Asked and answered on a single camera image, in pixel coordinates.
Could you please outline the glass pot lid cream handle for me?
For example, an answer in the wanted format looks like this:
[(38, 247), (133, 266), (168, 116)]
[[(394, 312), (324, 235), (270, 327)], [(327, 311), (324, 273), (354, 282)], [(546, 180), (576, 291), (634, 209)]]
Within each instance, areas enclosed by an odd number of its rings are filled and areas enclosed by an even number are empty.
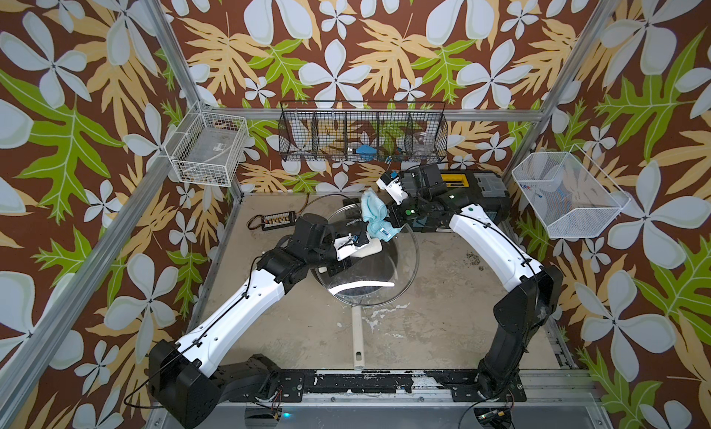
[[(307, 206), (306, 212), (325, 217), (337, 232), (337, 249), (362, 227), (360, 202), (345, 196), (324, 196)], [(341, 262), (341, 271), (313, 269), (311, 274), (329, 293), (348, 306), (372, 308), (399, 299), (411, 287), (418, 272), (420, 246), (410, 226), (395, 237), (357, 251)]]

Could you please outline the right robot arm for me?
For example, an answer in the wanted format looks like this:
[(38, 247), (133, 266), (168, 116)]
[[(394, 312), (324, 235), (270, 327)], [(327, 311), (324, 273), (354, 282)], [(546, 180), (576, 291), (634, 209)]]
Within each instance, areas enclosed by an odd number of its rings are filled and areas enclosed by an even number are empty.
[(475, 250), (505, 288), (505, 297), (494, 306), (493, 343), (474, 380), (478, 399), (500, 397), (514, 382), (529, 343), (557, 309), (561, 271), (535, 260), (500, 229), (511, 201), (494, 172), (441, 171), (428, 164), (384, 173), (377, 186), (392, 199), (388, 219), (393, 226), (450, 230)]

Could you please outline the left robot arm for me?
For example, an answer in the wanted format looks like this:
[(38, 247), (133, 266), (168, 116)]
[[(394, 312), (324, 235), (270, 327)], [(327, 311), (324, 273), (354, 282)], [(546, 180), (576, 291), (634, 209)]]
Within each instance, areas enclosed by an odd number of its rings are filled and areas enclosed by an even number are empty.
[(246, 282), (216, 312), (178, 341), (162, 340), (151, 349), (150, 395), (184, 428), (201, 425), (222, 401), (270, 398), (278, 366), (254, 355), (224, 367), (229, 350), (310, 271), (338, 272), (349, 267), (351, 258), (382, 248), (364, 223), (343, 234), (317, 214), (299, 218), (290, 236), (255, 258)]

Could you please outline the light blue cloth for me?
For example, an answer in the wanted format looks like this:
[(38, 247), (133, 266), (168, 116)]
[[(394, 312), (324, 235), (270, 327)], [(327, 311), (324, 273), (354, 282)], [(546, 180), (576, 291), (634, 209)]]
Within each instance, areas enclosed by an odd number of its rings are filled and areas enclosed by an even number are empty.
[(386, 204), (372, 189), (362, 193), (360, 205), (362, 221), (370, 237), (389, 242), (401, 231), (389, 222)]

